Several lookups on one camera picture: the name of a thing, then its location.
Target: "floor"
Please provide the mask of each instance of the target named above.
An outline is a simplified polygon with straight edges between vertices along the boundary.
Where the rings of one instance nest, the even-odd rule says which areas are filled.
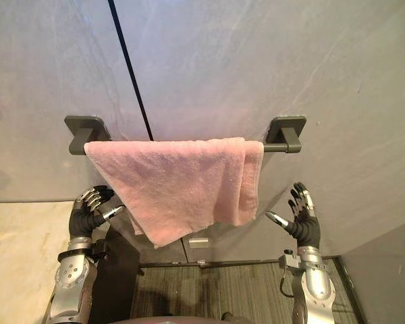
[[[0,324],[40,324],[74,202],[0,203]],[[105,236],[107,224],[98,236]]]
[[[332,260],[327,267],[337,291],[333,305],[336,323],[357,323]],[[132,318],[187,315],[219,319],[229,311],[256,324],[291,323],[294,299],[283,297],[283,274],[276,263],[232,267],[157,267],[138,276]],[[285,291],[290,291],[291,276]]]

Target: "floor trim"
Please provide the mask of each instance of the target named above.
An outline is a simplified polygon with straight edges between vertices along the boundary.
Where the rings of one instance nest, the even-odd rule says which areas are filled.
[[[339,273],[339,276],[345,287],[345,291],[348,295],[348,298],[350,299],[351,306],[354,311],[354,314],[356,315],[358,324],[368,324],[369,322],[366,320],[365,313],[363,311],[363,307],[360,303],[360,299],[357,296],[356,290],[354,288],[354,285],[352,284],[350,276],[346,272],[342,257],[340,255],[334,257],[333,263],[336,266],[337,272]]]
[[[334,256],[323,256],[323,259],[334,259]],[[266,263],[279,263],[277,259],[267,260],[247,260],[247,261],[217,261],[206,264],[189,262],[189,263],[141,263],[140,268],[155,268],[155,267],[202,267],[202,268],[215,268],[215,267],[233,267],[238,265],[264,265]]]

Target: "gray wall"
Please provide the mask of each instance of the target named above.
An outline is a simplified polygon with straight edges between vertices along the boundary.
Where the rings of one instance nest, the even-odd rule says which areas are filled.
[[[405,224],[342,257],[369,323],[405,323]]]
[[[0,1],[0,201],[74,200],[103,182],[66,115],[148,140],[106,1]]]
[[[259,218],[215,225],[193,259],[277,259],[294,246],[261,213],[288,217],[309,186],[325,254],[405,222],[405,1],[117,0],[155,140],[262,140],[304,114],[298,155],[265,157]]]
[[[190,260],[276,259],[294,246],[292,183],[317,204],[324,254],[405,223],[405,1],[150,1],[116,7],[155,140],[262,140],[304,114],[303,150],[265,156],[255,222],[194,236]],[[0,201],[73,199],[101,181],[68,154],[67,114],[147,140],[107,2],[0,1]]]

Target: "towel bar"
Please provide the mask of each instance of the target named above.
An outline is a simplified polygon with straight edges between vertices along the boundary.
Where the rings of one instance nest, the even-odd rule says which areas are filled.
[[[264,152],[298,153],[298,140],[306,123],[305,116],[276,117],[271,121]],[[65,124],[74,135],[69,145],[72,155],[85,155],[84,144],[95,140],[111,140],[103,120],[96,116],[66,116]]]

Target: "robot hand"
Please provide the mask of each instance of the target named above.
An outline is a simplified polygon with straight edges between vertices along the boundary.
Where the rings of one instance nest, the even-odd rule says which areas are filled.
[[[294,198],[289,200],[288,204],[294,214],[294,222],[287,221],[274,213],[267,211],[265,214],[276,224],[282,226],[293,238],[297,240],[297,247],[312,246],[319,248],[319,240],[321,231],[317,215],[315,214],[315,206],[311,195],[304,184],[298,182],[294,184],[294,189],[291,190],[291,195]]]
[[[69,218],[70,238],[88,237],[93,229],[102,225],[108,218],[124,209],[118,206],[105,214],[101,214],[98,208],[114,196],[114,191],[106,186],[95,186],[85,190],[75,201]]]
[[[294,201],[290,199],[288,204],[294,214],[294,222],[283,219],[273,211],[265,213],[297,240],[297,255],[291,250],[284,250],[285,254],[279,258],[279,266],[284,269],[279,288],[284,296],[294,298],[293,324],[334,324],[331,306],[335,290],[319,252],[321,231],[315,206],[309,191],[301,182],[294,184],[291,195]],[[294,274],[293,295],[283,291],[287,269]]]
[[[125,209],[118,206],[102,214],[99,207],[112,196],[111,189],[96,186],[74,201],[69,218],[69,246],[58,256],[60,266],[55,274],[54,293],[43,323],[88,323],[97,260],[107,251],[104,240],[92,244],[92,231]]]

